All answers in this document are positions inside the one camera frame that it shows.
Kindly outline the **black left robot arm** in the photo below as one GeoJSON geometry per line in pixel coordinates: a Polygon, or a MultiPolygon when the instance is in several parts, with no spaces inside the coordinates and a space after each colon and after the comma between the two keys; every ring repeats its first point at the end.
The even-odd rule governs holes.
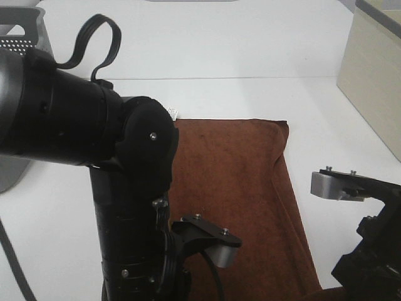
{"type": "Polygon", "coordinates": [[[121,97],[40,50],[1,50],[1,154],[89,168],[109,300],[189,296],[168,225],[178,139],[158,101],[121,97]]]}

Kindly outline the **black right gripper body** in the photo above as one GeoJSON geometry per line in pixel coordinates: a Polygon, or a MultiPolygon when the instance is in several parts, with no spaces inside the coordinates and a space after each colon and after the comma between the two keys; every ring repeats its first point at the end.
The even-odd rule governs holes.
{"type": "Polygon", "coordinates": [[[400,300],[400,190],[384,203],[378,215],[361,220],[362,241],[331,273],[348,300],[400,300]]]}

